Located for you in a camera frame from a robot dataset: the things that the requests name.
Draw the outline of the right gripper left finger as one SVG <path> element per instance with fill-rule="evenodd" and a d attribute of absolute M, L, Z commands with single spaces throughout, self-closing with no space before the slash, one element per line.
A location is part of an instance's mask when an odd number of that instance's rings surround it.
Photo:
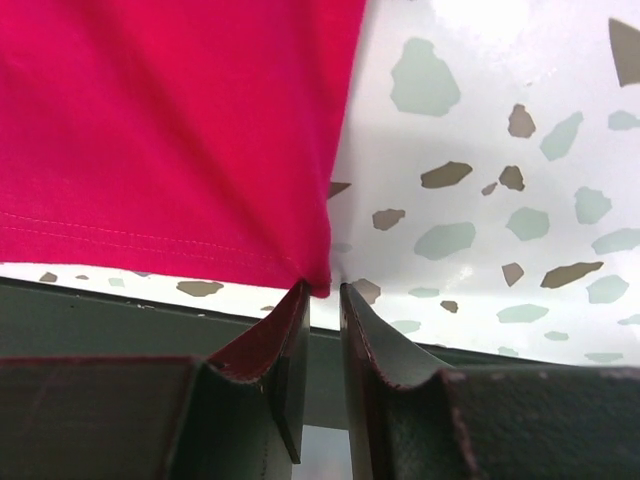
<path fill-rule="evenodd" d="M 310 289 L 207 356 L 1 357 L 5 479 L 287 479 L 301 460 Z"/>

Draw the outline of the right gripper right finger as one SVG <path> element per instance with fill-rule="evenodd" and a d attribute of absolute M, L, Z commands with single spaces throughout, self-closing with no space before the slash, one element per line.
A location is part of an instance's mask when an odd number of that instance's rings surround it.
<path fill-rule="evenodd" d="M 635 479 L 639 372 L 448 362 L 340 288 L 341 341 L 357 479 Z"/>

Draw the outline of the pink t shirt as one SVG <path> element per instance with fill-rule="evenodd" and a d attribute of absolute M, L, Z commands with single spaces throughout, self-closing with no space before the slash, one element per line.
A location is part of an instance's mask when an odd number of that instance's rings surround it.
<path fill-rule="evenodd" d="M 331 285 L 361 1 L 5 1 L 1 258 Z"/>

